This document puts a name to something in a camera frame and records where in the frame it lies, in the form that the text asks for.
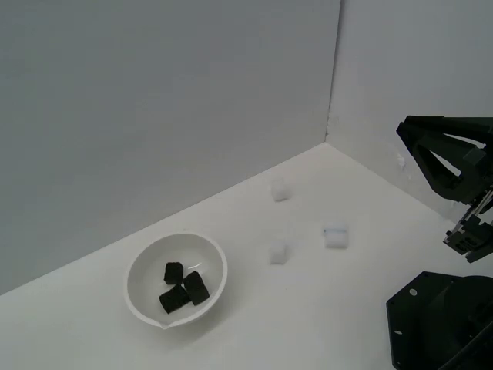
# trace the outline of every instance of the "white foam block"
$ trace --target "white foam block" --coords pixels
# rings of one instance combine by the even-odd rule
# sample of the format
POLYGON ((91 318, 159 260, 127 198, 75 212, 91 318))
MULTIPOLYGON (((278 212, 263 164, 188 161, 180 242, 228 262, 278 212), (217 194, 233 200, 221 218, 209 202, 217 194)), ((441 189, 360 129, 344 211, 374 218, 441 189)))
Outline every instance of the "white foam block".
POLYGON ((347 248, 349 237, 345 222, 330 222, 324 227, 326 248, 347 248))
POLYGON ((272 180, 270 193, 275 202, 282 202, 290 197, 290 190, 282 177, 272 180))
POLYGON ((282 241, 275 241, 269 247, 270 264, 285 264, 287 262, 287 245, 282 241))

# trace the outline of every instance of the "bowl rim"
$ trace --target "bowl rim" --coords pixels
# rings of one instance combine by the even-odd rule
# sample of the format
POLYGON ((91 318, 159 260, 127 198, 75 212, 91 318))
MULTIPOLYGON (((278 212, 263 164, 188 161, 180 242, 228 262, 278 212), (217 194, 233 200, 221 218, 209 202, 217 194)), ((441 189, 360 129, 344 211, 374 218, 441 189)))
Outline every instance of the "bowl rim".
POLYGON ((140 320, 142 320, 142 321, 144 321, 147 324, 150 324, 152 326, 156 326, 156 327, 159 327, 159 328, 162 328, 162 329, 167 329, 167 328, 171 328, 171 327, 178 326, 178 325, 183 325, 183 324, 189 323, 191 321, 194 321, 195 319, 197 319, 200 316, 202 316, 203 314, 205 314, 208 310, 210 310, 210 308, 216 303, 216 301, 219 299, 220 295, 223 293, 224 285, 226 284, 227 275, 228 275, 228 263, 226 262, 226 255, 224 254, 223 250, 221 249, 221 247, 218 245, 218 243, 216 241, 214 241, 213 239, 211 239, 210 237, 208 237, 208 236, 206 236, 204 234, 197 233, 195 231, 184 231, 184 232, 168 233, 168 234, 164 234, 163 236, 155 239, 152 243, 148 244, 146 247, 144 247, 135 256, 135 258, 132 259, 132 262, 129 264, 129 266, 127 267, 127 270, 126 270, 125 280, 124 280, 124 288, 123 288, 123 295, 124 295, 124 298, 125 298, 126 305, 129 307, 130 311, 137 318, 139 318, 140 320), (156 242, 158 242, 158 241, 160 241, 162 239, 165 239, 167 237, 172 237, 174 235, 195 235, 197 237, 201 237, 202 239, 205 239, 206 241, 210 242, 216 248, 217 252, 219 253, 219 255, 221 257, 221 261, 223 263, 223 276, 221 278, 221 283, 220 283, 220 286, 217 289, 217 292, 214 294, 214 296, 212 297, 212 299, 209 299, 209 302, 207 302, 207 304, 204 307, 202 307, 198 312, 196 312, 195 314, 190 315, 187 318, 182 318, 181 320, 174 321, 171 324, 167 325, 167 324, 158 322, 158 321, 156 321, 154 319, 151 319, 151 318, 145 316, 144 314, 142 314, 139 310, 137 310, 135 308, 135 306, 133 305, 132 301, 130 300, 130 296, 129 296, 129 276, 130 276, 130 271, 132 270, 132 267, 135 264, 137 258, 139 258, 139 256, 142 253, 144 253, 144 251, 147 248, 149 248, 151 245, 153 245, 154 243, 156 243, 156 242))

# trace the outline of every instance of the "black block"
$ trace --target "black block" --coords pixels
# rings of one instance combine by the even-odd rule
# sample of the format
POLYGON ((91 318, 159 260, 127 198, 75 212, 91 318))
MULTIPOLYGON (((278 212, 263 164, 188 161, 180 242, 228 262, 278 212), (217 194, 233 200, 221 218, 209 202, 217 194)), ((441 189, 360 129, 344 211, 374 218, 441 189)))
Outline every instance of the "black block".
POLYGON ((180 262, 168 262, 164 273, 164 281, 168 285, 181 284, 183 280, 183 265, 180 262))
POLYGON ((183 279, 183 285, 185 285, 186 292, 195 306, 201 304, 209 297, 206 285, 197 271, 187 275, 183 279))
POLYGON ((190 302, 190 297, 181 285, 175 285, 170 291, 159 296, 159 301, 168 314, 190 302))

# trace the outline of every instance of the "white object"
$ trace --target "white object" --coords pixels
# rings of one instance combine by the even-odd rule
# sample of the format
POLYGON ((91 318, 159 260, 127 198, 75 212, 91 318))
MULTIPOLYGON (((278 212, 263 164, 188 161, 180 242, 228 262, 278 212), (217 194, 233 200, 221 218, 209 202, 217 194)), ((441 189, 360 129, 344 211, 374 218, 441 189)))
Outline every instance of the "white object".
POLYGON ((287 261, 287 245, 283 241, 276 241, 269 247, 270 264, 285 264, 287 261))
POLYGON ((326 248, 347 248, 347 224, 345 222, 330 222, 324 227, 326 248))
POLYGON ((283 200, 289 199, 290 191, 284 178, 278 177, 272 180, 270 183, 270 193, 275 202, 282 202, 283 200))
POLYGON ((401 171, 404 171, 404 168, 406 167, 406 160, 400 153, 397 154, 397 164, 399 165, 399 168, 401 168, 401 171))
POLYGON ((203 235, 171 234, 145 248, 132 262, 125 279, 125 301, 140 320, 163 329, 183 325, 205 314, 221 295, 228 273, 220 246, 203 235), (171 286, 164 283, 167 262, 181 262, 183 276, 197 271, 210 297, 202 304, 186 304, 167 314, 159 296, 171 286))

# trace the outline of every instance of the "white table surface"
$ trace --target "white table surface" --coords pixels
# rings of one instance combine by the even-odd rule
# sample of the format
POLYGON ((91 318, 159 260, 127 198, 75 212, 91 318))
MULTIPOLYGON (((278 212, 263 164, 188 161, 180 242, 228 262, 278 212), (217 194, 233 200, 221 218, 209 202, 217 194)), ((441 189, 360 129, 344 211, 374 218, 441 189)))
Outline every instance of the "white table surface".
POLYGON ((422 271, 493 276, 442 244, 452 227, 371 171, 321 144, 102 250, 0 296, 4 369, 391 369, 385 302, 422 271), (283 176, 293 197, 274 203, 283 176), (350 246, 326 250, 326 220, 350 246), (230 275, 202 320, 163 331, 133 317, 123 275, 175 230, 220 243, 230 275), (267 263, 272 240, 292 244, 267 263))

